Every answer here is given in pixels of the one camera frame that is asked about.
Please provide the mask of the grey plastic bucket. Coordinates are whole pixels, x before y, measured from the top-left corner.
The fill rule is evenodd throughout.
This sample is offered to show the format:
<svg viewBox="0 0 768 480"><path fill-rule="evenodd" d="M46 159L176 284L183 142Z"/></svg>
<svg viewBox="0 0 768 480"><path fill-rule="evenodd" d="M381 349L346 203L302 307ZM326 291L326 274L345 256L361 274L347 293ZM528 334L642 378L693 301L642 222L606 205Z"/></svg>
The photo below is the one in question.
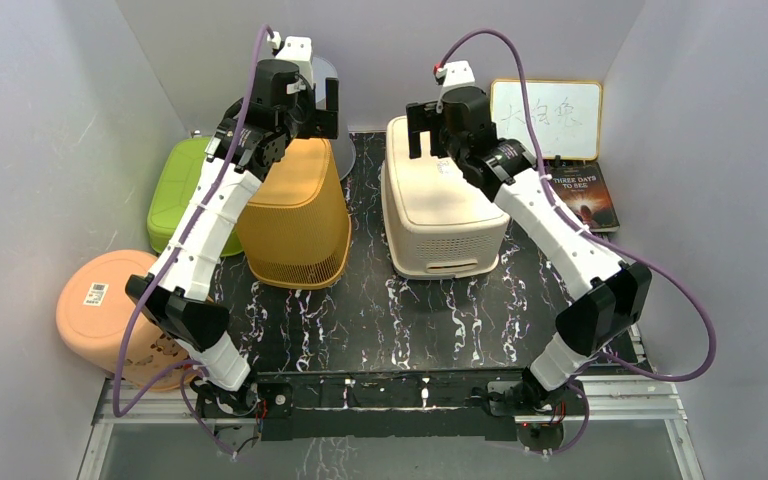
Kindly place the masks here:
<svg viewBox="0 0 768 480"><path fill-rule="evenodd" d="M336 99L338 111L338 137L336 139L330 139L330 144L334 155L338 177L340 180L344 180L355 165L356 152L354 144L350 138L347 121L343 114L342 83L334 65L325 58L314 55L312 59L312 68L314 80L316 83L315 98L317 101L317 108L325 109L329 99ZM331 95L328 94L328 78L334 78L338 82L336 93L332 93Z"/></svg>

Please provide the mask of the cream perforated laundry basket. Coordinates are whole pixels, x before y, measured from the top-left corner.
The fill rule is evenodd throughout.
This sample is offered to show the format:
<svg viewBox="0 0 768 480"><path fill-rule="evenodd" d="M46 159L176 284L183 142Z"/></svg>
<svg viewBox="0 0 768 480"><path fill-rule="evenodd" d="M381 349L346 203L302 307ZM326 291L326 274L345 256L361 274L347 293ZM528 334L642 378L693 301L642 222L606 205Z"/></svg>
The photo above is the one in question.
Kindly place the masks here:
<svg viewBox="0 0 768 480"><path fill-rule="evenodd" d="M497 266L510 217L469 185L448 157L409 157L407 119L387 125L381 200L385 235L396 272L432 280L486 274Z"/></svg>

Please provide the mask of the yellow slatted plastic basket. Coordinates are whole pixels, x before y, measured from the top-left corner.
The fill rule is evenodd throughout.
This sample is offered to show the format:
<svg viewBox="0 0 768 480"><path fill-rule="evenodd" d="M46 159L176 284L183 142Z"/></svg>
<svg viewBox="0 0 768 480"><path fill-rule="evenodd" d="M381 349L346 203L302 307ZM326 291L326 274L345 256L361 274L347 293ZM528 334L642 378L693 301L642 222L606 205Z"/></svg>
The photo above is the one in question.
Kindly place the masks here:
<svg viewBox="0 0 768 480"><path fill-rule="evenodd" d="M292 141L241 213L236 235L263 283L316 290L337 281L351 221L329 140Z"/></svg>

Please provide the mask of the green plastic tub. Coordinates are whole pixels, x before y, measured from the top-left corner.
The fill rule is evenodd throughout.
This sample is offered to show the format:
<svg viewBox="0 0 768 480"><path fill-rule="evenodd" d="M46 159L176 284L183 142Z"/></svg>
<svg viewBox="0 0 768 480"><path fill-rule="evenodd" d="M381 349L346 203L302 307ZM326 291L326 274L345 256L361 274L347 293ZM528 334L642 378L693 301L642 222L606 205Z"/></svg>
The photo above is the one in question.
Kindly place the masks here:
<svg viewBox="0 0 768 480"><path fill-rule="evenodd" d="M171 150L148 210L147 230L152 249L162 253L196 190L209 139L183 140Z"/></svg>

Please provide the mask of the orange plastic bucket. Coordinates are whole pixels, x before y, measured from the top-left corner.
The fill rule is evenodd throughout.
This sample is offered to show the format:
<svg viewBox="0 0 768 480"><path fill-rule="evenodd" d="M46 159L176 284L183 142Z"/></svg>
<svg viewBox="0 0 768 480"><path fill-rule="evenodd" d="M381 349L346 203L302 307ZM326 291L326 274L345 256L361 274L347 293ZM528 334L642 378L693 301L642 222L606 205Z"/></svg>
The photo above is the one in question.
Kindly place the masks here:
<svg viewBox="0 0 768 480"><path fill-rule="evenodd" d="M155 255L140 250L112 251L91 260L70 278L58 299L56 324L73 352L103 370L115 371L134 310L125 292L127 280L146 273L155 260ZM122 377L143 386L164 368L188 358L173 338L140 315L128 343Z"/></svg>

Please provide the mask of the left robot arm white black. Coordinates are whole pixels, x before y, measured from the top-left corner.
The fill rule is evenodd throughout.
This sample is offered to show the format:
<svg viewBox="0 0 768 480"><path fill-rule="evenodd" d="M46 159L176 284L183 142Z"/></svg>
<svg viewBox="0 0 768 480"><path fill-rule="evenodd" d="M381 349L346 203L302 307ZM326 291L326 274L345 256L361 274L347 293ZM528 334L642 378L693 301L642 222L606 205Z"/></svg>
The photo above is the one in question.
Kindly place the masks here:
<svg viewBox="0 0 768 480"><path fill-rule="evenodd" d="M125 287L136 315L144 315L182 346L207 379L221 389L220 403L235 416L254 411L257 387L251 367L228 333L229 311L208 301L210 280L228 237L247 203L295 139L335 139L339 133L339 80L317 86L297 61L257 63L249 92L223 115L205 149L195 191L171 240L144 275Z"/></svg>

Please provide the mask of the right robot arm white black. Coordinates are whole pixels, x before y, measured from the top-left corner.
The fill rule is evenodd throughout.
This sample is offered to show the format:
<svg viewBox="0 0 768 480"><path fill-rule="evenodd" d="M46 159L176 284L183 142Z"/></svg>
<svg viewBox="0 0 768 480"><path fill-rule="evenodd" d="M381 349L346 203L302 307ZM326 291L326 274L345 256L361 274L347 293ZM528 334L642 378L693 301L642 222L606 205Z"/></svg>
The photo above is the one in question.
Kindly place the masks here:
<svg viewBox="0 0 768 480"><path fill-rule="evenodd" d="M410 158L429 135L435 157L448 157L464 179L507 213L548 258L572 297L556 316L556 331L523 371L521 381L489 392L493 407L550 413L570 379L640 318L651 270L628 263L590 239L548 183L534 155L518 140L498 136L490 100L475 86L456 87L437 101L406 106Z"/></svg>

